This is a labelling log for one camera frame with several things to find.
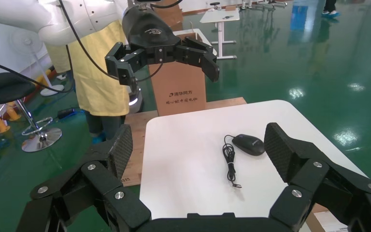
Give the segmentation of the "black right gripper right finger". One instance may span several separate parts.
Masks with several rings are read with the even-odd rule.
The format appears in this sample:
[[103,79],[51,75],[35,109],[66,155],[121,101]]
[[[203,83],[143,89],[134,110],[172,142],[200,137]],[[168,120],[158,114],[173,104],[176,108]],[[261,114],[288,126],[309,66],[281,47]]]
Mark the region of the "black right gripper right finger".
[[350,232],[371,232],[371,179],[331,161],[313,143],[289,137],[275,122],[266,126],[265,151],[287,183],[269,212],[297,232],[318,204]]

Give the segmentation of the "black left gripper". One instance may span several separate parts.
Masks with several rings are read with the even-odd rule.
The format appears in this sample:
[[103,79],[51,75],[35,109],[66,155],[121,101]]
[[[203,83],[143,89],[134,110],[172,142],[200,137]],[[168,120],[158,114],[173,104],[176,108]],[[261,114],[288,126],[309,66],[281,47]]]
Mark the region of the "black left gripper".
[[214,49],[190,36],[181,40],[150,8],[127,9],[122,27],[129,46],[117,42],[105,57],[107,73],[120,85],[136,86],[134,74],[147,64],[174,61],[199,67],[213,83],[218,81],[220,68]]

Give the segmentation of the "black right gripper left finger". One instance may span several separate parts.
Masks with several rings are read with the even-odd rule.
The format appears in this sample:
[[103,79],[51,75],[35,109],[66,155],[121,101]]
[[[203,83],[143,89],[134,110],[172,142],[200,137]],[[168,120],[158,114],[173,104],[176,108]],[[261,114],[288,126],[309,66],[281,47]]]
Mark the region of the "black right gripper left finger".
[[129,125],[113,139],[92,145],[75,166],[30,192],[17,231],[64,232],[90,207],[112,231],[137,231],[151,220],[151,212],[121,181],[132,151]]

